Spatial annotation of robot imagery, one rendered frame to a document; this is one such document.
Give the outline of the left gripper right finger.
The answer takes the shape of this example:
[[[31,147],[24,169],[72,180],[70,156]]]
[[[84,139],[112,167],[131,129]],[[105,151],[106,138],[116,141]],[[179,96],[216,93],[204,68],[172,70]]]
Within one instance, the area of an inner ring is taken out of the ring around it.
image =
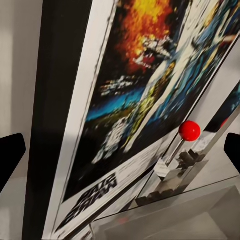
[[[240,134],[230,132],[226,138],[223,151],[226,152],[240,173]]]

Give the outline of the poster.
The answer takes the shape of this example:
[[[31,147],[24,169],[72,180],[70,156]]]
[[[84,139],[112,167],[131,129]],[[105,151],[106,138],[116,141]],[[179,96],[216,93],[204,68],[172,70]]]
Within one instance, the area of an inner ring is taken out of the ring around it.
[[[240,38],[240,0],[43,0],[21,240],[67,240],[156,166]]]

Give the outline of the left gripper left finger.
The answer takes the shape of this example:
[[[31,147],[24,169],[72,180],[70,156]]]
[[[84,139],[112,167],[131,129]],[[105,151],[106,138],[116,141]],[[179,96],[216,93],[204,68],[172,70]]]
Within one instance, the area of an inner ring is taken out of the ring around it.
[[[0,138],[0,193],[26,153],[23,134]]]

